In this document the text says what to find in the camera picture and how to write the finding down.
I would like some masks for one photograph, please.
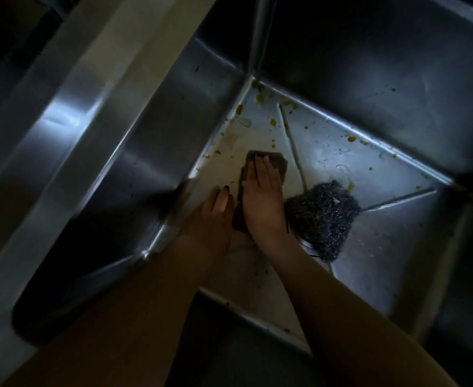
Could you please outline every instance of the hand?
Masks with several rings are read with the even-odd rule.
[[[254,241],[266,254],[288,238],[279,171],[268,156],[249,163],[244,183],[244,217]]]
[[[190,214],[178,239],[198,247],[210,260],[222,256],[231,243],[234,206],[229,187],[222,190],[215,187],[207,200]]]

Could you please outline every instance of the person's right arm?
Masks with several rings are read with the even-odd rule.
[[[456,386],[413,339],[326,272],[287,233],[281,179],[249,165],[244,214],[285,286],[314,357],[338,385]]]

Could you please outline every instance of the green food particle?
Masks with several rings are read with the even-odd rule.
[[[256,95],[255,99],[256,99],[256,103],[258,103],[260,106],[265,103],[265,98],[261,94]]]

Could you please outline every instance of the metal sink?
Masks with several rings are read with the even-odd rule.
[[[218,0],[28,282],[15,331],[46,343],[208,187],[236,190],[251,149],[287,158],[286,197],[332,179],[350,190],[365,212],[325,267],[423,342],[473,223],[473,6]],[[201,291],[309,351],[246,235]]]

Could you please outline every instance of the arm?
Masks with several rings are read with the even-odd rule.
[[[188,308],[231,241],[234,201],[213,190],[179,237],[126,277],[3,386],[163,386]]]
[[[456,386],[420,345],[287,234],[281,179],[267,157],[249,165],[243,202],[250,233],[285,286],[314,357],[337,385]]]

